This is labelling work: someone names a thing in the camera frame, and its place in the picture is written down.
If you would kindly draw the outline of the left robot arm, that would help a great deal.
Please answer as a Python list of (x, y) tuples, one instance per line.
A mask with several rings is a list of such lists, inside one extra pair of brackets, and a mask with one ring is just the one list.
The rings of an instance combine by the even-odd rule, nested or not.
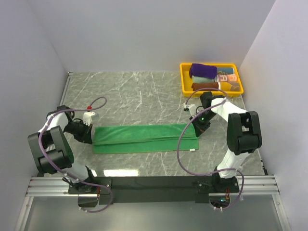
[(96, 117), (98, 115), (95, 112), (85, 111), (81, 119), (75, 118), (75, 112), (65, 105), (49, 112), (46, 116), (47, 129), (44, 132), (39, 130), (27, 138), (39, 173), (52, 175), (58, 172), (48, 161), (50, 159), (60, 170), (70, 171), (77, 177), (63, 177), (63, 181), (70, 187), (80, 193), (94, 192), (97, 181), (92, 171), (74, 161), (73, 151), (64, 134), (67, 132), (73, 135), (80, 143), (92, 144), (93, 122)]

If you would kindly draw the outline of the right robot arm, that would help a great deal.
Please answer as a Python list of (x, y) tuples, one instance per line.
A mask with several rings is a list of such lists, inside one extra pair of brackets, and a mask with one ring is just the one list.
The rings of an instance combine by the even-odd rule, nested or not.
[(200, 101), (207, 111), (201, 113), (194, 104), (184, 104), (184, 110), (194, 117), (192, 124), (197, 137), (209, 127), (215, 116), (220, 116), (227, 122), (227, 152), (221, 163), (215, 168), (216, 173), (211, 176), (211, 186), (217, 192), (235, 185), (236, 171), (240, 169), (244, 160), (262, 145), (262, 136), (258, 113), (247, 111), (227, 101), (226, 97), (214, 96), (205, 92)]

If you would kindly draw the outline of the green towel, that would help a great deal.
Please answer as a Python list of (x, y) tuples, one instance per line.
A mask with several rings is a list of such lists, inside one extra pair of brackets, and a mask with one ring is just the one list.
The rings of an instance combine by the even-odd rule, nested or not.
[(130, 154), (175, 151), (185, 124), (96, 127), (95, 154)]

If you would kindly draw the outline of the purple towel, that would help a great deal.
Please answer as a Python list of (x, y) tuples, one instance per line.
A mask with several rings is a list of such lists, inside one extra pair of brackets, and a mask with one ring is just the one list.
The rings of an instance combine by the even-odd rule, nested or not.
[(189, 76), (190, 78), (194, 76), (214, 79), (217, 72), (218, 68), (216, 66), (193, 63), (189, 70)]

